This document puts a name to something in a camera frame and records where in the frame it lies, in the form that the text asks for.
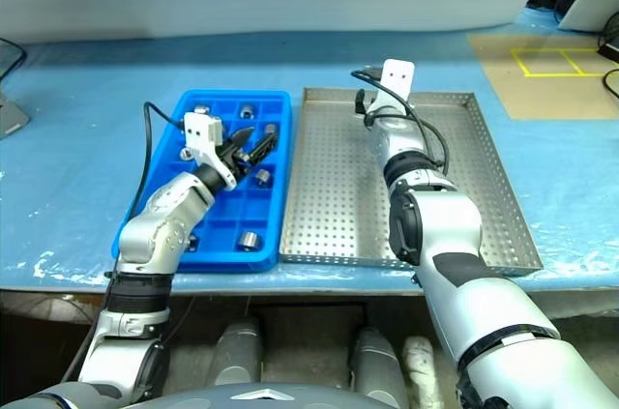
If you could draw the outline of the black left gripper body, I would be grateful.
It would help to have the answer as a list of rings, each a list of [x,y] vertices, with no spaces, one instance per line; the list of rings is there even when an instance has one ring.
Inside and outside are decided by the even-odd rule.
[[[234,177],[246,177],[250,171],[250,155],[231,138],[227,138],[220,146],[220,159]]]

